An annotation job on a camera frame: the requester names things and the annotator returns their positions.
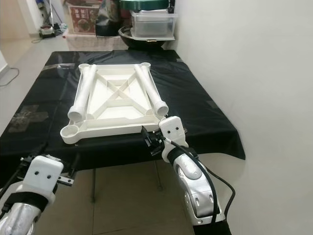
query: clear plastic container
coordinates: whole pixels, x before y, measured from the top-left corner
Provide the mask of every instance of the clear plastic container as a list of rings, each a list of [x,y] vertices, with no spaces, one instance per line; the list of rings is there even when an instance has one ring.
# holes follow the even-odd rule
[[[177,14],[140,12],[132,14],[133,37],[155,39],[173,38]]]

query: table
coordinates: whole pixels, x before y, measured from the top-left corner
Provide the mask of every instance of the table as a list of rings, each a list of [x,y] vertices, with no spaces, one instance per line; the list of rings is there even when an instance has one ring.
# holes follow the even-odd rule
[[[61,51],[52,53],[0,137],[0,187],[14,172],[20,158],[43,141],[48,141],[45,153],[66,162],[72,162],[80,153],[78,170],[161,159],[160,155],[150,155],[139,133],[84,139],[70,145],[60,137],[74,102],[79,64],[142,62],[151,64],[151,74],[169,106],[169,115],[181,118],[191,147],[199,154],[219,152],[245,159],[236,128],[175,51]]]

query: table leg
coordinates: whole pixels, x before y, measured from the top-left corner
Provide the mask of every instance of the table leg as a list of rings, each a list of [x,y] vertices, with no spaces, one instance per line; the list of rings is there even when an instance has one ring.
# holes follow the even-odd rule
[[[95,202],[95,191],[96,191],[96,168],[92,170],[92,187],[91,187],[91,202]]]
[[[158,172],[157,161],[154,161],[154,165],[155,165],[155,170],[156,170],[157,189],[159,191],[163,191],[163,186],[162,186],[162,182],[161,182],[161,179],[160,179],[160,174]]]

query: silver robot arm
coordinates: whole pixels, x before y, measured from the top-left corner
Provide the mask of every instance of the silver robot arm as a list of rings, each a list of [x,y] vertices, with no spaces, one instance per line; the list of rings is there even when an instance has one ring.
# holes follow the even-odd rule
[[[2,207],[0,235],[34,234],[35,223],[41,213],[55,200],[57,183],[70,186],[74,182],[60,176],[63,167],[60,160],[49,155],[31,160],[22,184],[10,194]]]
[[[151,154],[162,152],[163,160],[173,166],[184,190],[185,204],[195,234],[230,235],[214,185],[206,167],[198,160],[196,152],[189,148],[180,118],[165,118],[160,121],[159,129],[152,134],[144,127],[141,133]]]

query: black cable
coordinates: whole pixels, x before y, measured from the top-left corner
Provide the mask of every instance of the black cable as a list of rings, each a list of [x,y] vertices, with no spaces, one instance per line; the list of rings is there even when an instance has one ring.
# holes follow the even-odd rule
[[[8,188],[10,187],[11,184],[13,184],[13,181],[16,179],[17,175],[19,174],[20,170],[21,170],[21,166],[19,166],[17,168],[17,170],[14,172],[14,174],[11,176],[11,178],[8,180],[8,182],[6,182],[6,184],[4,185],[4,187],[2,188],[2,190],[0,191],[0,199],[3,197],[3,195],[5,194],[5,192],[8,190]]]
[[[39,43],[42,40],[43,40],[42,38],[34,39],[33,41],[31,41],[31,43]]]
[[[10,81],[8,81],[8,83],[6,83],[4,85],[0,85],[0,87],[5,87],[5,86],[9,85],[15,78],[17,78],[20,75],[20,70],[18,68],[10,68],[10,69],[16,70],[18,73]]]
[[[49,10],[49,13],[47,14],[46,18],[44,18],[44,23],[43,23],[43,25],[49,24],[48,19],[49,19],[49,17],[50,17],[50,14],[51,14],[51,10]]]
[[[211,186],[212,189],[212,194],[213,194],[213,215],[212,215],[212,221],[211,224],[214,224],[216,221],[216,216],[217,216],[217,211],[218,211],[218,204],[217,204],[217,195],[216,195],[216,190],[214,188],[214,184],[209,176],[209,174],[206,172],[206,170],[203,168],[203,166],[200,164],[200,162],[194,157],[192,156],[191,153],[189,153],[186,149],[184,149],[183,147],[181,147],[179,144],[175,143],[174,141],[171,141],[169,139],[164,138],[164,140],[166,141],[170,141],[172,145],[174,145],[176,148],[178,148],[179,150],[181,150],[182,152],[184,152],[196,165],[197,167],[200,168],[200,170],[203,172],[203,174],[205,175],[208,183]]]
[[[4,215],[5,215],[5,212],[2,212],[2,213],[0,214],[0,220],[4,217]]]
[[[236,191],[235,191],[235,189],[233,188],[233,186],[232,186],[229,182],[227,182],[225,179],[221,178],[220,176],[218,176],[217,174],[215,174],[214,172],[212,172],[209,168],[207,168],[207,167],[205,167],[205,168],[206,168],[206,170],[207,170],[211,175],[213,175],[215,178],[217,178],[218,180],[220,180],[220,181],[222,181],[224,184],[226,184],[226,185],[230,188],[230,190],[231,190],[231,192],[232,192],[232,194],[231,194],[231,196],[230,196],[230,198],[229,198],[229,200],[228,200],[228,203],[227,203],[227,205],[226,205],[226,207],[225,207],[225,211],[224,211],[225,217],[226,217],[226,219],[227,219],[227,214],[228,214],[230,205],[231,205],[231,203],[233,202],[233,200],[234,200],[234,198],[235,198]]]

